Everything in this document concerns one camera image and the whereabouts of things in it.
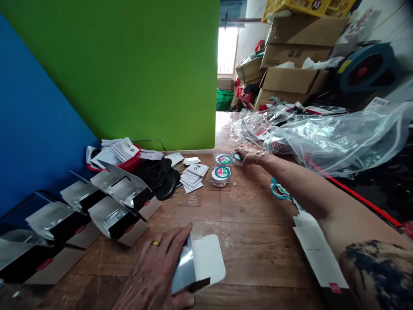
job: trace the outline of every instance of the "forearm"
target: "forearm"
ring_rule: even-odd
[[[259,164],[317,219],[336,256],[353,242],[372,239],[410,246],[367,207],[314,172],[272,154]]]

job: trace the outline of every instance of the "window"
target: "window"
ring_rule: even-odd
[[[238,28],[219,28],[218,74],[234,74]]]

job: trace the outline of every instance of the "tattoo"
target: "tattoo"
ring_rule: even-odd
[[[362,288],[355,282],[352,285],[359,300],[374,294],[379,309],[413,309],[412,250],[372,240],[347,246],[340,261],[350,272],[349,278],[358,277],[362,284]]]

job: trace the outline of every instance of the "bracelet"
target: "bracelet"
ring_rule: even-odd
[[[258,161],[257,161],[257,163],[254,163],[254,160],[255,160],[255,157],[256,157],[260,152],[265,152],[265,150],[259,150],[259,151],[255,152],[255,155],[254,155],[254,158],[253,158],[253,164],[254,164],[254,165],[258,165]]]
[[[261,153],[261,155],[258,157],[258,160],[257,160],[257,165],[258,165],[259,159],[260,159],[262,156],[264,156],[265,154],[268,154],[268,153],[271,153],[271,152],[264,152],[264,153]]]

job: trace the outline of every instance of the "wooden tabletop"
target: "wooden tabletop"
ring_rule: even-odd
[[[215,149],[181,153],[214,166],[214,153],[232,151],[228,139],[237,118],[238,113],[217,112]],[[185,169],[182,163],[175,168]],[[210,181],[208,173],[202,188],[189,194],[178,188],[130,249],[101,236],[57,285],[4,285],[0,308],[111,309],[142,243],[191,221],[204,235],[218,236],[226,268],[223,281],[195,294],[195,309],[324,309],[292,229],[297,209],[271,194],[271,176],[258,166],[232,167],[231,184],[219,189]]]

